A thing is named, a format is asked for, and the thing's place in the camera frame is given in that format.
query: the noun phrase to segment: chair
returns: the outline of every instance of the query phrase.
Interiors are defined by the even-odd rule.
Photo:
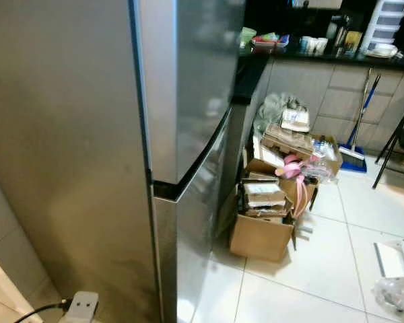
[[[373,188],[377,187],[378,181],[382,177],[383,171],[386,168],[386,165],[388,164],[388,160],[391,157],[392,151],[393,151],[393,149],[395,147],[395,144],[397,142],[399,142],[400,147],[402,149],[404,149],[404,116],[399,121],[399,124],[398,124],[397,128],[394,130],[393,134],[391,135],[391,138],[389,138],[388,142],[383,147],[383,150],[380,152],[380,154],[378,155],[378,157],[376,159],[376,164],[377,164],[379,159],[383,156],[384,152],[389,148],[389,151],[388,151],[388,153],[386,155],[386,158],[384,159],[382,168],[380,169],[380,171],[379,171],[379,173],[377,175],[377,179],[374,182],[374,184],[372,185]]]

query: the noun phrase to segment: plastic wrap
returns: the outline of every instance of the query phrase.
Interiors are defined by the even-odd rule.
[[[315,177],[323,184],[336,184],[338,179],[332,168],[326,162],[326,158],[312,156],[301,169],[301,174],[305,177]]]
[[[404,314],[404,278],[381,278],[373,289],[377,302],[396,314]]]
[[[297,111],[307,111],[307,108],[290,94],[269,94],[255,116],[255,121],[253,122],[255,135],[261,138],[269,124],[280,124],[283,111],[286,108]]]

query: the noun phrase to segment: power cord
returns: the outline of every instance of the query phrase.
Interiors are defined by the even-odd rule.
[[[61,308],[63,310],[63,312],[66,313],[69,310],[70,305],[72,304],[72,300],[73,300],[72,298],[62,299],[61,303],[42,306],[41,308],[37,308],[33,312],[30,312],[30,313],[24,315],[22,318],[20,318],[19,320],[16,320],[14,323],[20,323],[20,322],[24,321],[26,318],[30,317],[31,315],[37,314],[39,312],[43,312],[45,310],[49,310],[51,308]]]

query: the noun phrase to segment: refrigerator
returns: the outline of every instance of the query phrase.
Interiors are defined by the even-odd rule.
[[[63,297],[191,322],[243,0],[0,0],[0,186]]]

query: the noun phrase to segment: kettle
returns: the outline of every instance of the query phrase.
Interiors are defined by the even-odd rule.
[[[328,38],[334,49],[343,47],[350,23],[351,18],[348,15],[332,16],[326,32],[326,38]]]

